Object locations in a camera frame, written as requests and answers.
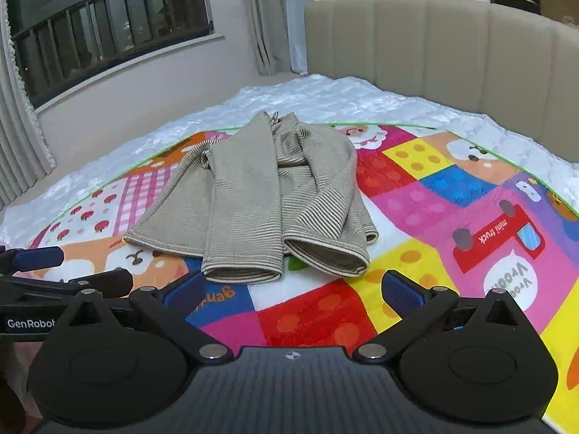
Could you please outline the beige striped knit sweater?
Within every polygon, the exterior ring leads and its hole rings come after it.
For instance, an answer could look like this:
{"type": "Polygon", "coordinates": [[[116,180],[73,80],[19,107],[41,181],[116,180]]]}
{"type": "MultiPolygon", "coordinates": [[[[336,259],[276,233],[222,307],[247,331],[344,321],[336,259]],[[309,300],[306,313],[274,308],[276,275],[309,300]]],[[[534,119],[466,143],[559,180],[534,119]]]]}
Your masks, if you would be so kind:
{"type": "Polygon", "coordinates": [[[186,153],[124,239],[196,257],[213,282],[279,279],[294,256],[328,275],[358,277],[379,233],[344,133],[260,112],[237,133],[186,153]]]}

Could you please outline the grey pleated curtain left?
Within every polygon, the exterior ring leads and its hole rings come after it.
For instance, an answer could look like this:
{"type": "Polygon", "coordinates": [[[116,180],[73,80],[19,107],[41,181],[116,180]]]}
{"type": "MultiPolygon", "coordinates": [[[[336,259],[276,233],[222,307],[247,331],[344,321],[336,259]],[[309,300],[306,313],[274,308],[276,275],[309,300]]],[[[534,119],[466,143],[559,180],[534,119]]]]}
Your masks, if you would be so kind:
{"type": "Polygon", "coordinates": [[[1,0],[0,60],[0,194],[1,207],[5,208],[56,167],[18,68],[7,0],[1,0]]]}

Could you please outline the white quilted mattress cover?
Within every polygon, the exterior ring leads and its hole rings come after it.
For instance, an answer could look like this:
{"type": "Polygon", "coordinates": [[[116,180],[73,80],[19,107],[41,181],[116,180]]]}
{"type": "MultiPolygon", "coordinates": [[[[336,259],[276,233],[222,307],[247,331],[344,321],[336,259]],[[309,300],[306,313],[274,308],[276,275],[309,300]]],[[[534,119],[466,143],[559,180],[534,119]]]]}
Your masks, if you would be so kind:
{"type": "Polygon", "coordinates": [[[444,106],[421,97],[383,91],[347,76],[305,76],[273,86],[244,87],[225,103],[183,116],[136,137],[100,159],[66,175],[38,198],[8,207],[1,223],[4,245],[29,247],[37,234],[97,189],[195,133],[242,127],[254,114],[296,113],[306,123],[376,123],[448,130],[540,179],[571,207],[578,208],[578,166],[491,116],[444,106]]]}

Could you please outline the dark window with railing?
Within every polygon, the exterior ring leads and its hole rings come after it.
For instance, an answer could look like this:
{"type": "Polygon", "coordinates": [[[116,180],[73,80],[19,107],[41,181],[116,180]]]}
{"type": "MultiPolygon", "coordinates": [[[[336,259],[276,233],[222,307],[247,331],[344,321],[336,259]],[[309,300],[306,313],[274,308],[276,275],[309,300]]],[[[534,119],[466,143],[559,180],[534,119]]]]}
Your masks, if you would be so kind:
{"type": "Polygon", "coordinates": [[[32,106],[131,59],[214,31],[209,0],[7,0],[32,106]]]}

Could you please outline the beige padded headboard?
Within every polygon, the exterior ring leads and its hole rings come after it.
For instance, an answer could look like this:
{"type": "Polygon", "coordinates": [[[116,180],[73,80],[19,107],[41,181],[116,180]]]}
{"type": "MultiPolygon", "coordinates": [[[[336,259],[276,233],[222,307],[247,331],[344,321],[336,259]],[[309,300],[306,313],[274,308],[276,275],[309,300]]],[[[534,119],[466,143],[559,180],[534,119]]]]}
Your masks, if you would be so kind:
{"type": "Polygon", "coordinates": [[[309,73],[485,114],[577,161],[577,29],[472,0],[325,0],[304,17],[309,73]]]}

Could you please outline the grey curtain in corner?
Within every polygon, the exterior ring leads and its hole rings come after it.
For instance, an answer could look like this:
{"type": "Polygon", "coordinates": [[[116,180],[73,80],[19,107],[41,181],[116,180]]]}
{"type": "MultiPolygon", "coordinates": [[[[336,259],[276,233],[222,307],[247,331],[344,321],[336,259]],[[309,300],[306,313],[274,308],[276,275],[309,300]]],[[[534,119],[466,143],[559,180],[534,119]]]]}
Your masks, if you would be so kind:
{"type": "Polygon", "coordinates": [[[307,73],[304,9],[314,0],[244,0],[258,73],[307,73]]]}

